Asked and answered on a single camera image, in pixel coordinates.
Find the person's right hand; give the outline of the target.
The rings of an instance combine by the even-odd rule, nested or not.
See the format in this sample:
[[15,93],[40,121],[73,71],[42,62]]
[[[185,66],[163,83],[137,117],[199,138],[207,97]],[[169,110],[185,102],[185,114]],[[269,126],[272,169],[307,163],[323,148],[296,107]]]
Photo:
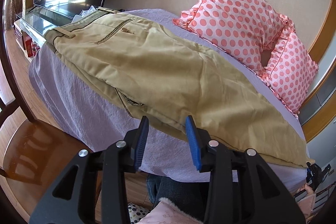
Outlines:
[[305,184],[305,185],[303,186],[303,190],[304,190],[305,192],[307,192],[307,195],[308,195],[308,196],[314,194],[314,190],[313,190],[313,188],[310,187],[308,184]]

